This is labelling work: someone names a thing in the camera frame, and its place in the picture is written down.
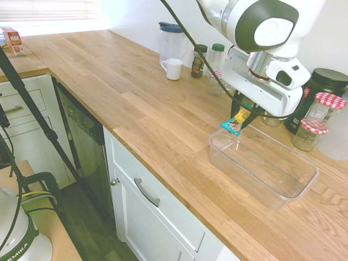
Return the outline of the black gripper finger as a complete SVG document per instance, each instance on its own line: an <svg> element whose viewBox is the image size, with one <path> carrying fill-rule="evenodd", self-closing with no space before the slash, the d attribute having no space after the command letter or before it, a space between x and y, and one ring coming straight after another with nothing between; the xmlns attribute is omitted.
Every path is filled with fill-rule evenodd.
<svg viewBox="0 0 348 261"><path fill-rule="evenodd" d="M253 107L251 110L251 114L249 117L243 122L243 128L246 128L253 120L255 120L258 116L263 114L262 107Z"/></svg>
<svg viewBox="0 0 348 261"><path fill-rule="evenodd" d="M231 106L231 118L233 118L240 110L241 105L246 103L245 96L240 91L235 91L234 100Z"/></svg>

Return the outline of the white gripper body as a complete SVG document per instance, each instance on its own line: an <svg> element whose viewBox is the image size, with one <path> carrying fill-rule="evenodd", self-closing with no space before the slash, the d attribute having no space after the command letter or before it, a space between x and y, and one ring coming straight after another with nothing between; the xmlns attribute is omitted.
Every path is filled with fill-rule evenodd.
<svg viewBox="0 0 348 261"><path fill-rule="evenodd" d="M266 69L270 73L267 80L253 76L248 61L247 54L232 48L222 68L222 79L271 115L292 114L302 98L304 82L293 80L286 70L297 66L299 61L294 59L288 66L285 61L272 60Z"/></svg>

